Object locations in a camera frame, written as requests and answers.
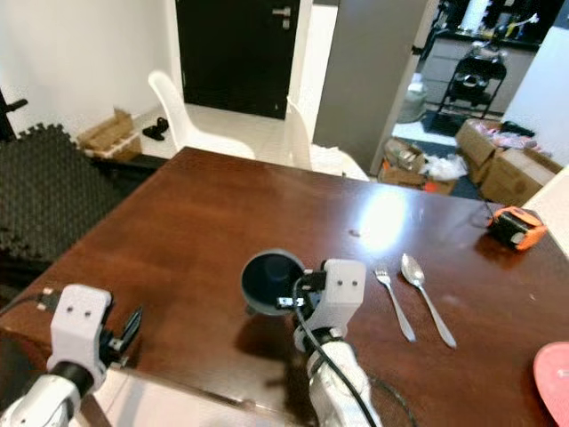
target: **chair back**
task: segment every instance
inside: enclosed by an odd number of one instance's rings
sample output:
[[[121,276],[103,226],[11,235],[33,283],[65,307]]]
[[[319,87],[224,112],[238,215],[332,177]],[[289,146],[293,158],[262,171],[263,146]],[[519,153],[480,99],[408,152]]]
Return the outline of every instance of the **chair back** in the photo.
[[[148,84],[164,107],[176,150],[191,147],[200,131],[189,119],[184,100],[172,80],[163,71],[155,70],[148,76]]]
[[[284,124],[284,140],[293,154],[294,166],[311,171],[309,131],[299,108],[291,101],[290,97],[287,96],[286,100],[288,101],[288,109]]]

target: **fork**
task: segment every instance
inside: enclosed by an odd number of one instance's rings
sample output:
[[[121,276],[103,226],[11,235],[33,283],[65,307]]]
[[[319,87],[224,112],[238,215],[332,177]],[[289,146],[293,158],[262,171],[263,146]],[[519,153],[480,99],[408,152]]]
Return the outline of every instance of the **fork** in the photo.
[[[409,321],[405,317],[403,310],[401,310],[399,302],[397,302],[397,298],[393,293],[393,289],[391,289],[391,278],[389,278],[387,267],[383,264],[380,264],[373,272],[375,273],[375,278],[377,278],[377,281],[388,289],[389,296],[393,302],[393,307],[395,308],[395,313],[397,314],[397,320],[399,320],[399,327],[401,327],[401,332],[403,332],[403,335],[405,335],[405,338],[407,338],[408,341],[414,342],[415,332],[411,328],[411,325],[409,325]]]

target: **white chair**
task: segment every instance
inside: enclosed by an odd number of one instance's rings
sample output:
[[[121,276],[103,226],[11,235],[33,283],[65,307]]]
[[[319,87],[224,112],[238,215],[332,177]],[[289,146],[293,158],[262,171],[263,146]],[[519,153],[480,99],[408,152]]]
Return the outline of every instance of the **white chair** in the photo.
[[[348,154],[334,147],[327,149],[312,143],[302,114],[289,97],[284,141],[293,154],[295,167],[307,171],[347,176],[354,180],[369,181],[368,176]]]
[[[152,71],[148,76],[148,84],[164,107],[177,151],[184,147],[192,147],[229,156],[255,159],[252,149],[243,142],[199,130],[189,119],[186,106],[176,86],[164,72]]]

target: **black shoe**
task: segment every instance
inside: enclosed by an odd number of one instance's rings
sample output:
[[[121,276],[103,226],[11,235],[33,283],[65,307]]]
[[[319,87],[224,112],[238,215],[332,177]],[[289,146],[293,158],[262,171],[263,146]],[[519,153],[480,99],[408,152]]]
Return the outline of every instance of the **black shoe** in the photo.
[[[160,133],[164,133],[168,130],[168,120],[163,117],[159,117],[156,121],[156,127]]]
[[[158,126],[149,126],[142,129],[142,134],[152,138],[154,141],[163,141],[164,136],[160,133]]]

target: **white plastic bag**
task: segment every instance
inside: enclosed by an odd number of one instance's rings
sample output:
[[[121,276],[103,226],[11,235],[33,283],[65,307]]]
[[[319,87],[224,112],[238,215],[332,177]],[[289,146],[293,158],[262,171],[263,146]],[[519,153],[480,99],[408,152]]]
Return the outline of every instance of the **white plastic bag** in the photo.
[[[425,160],[427,163],[421,168],[421,173],[437,181],[457,180],[468,173],[464,159],[456,154],[447,158],[425,155]]]

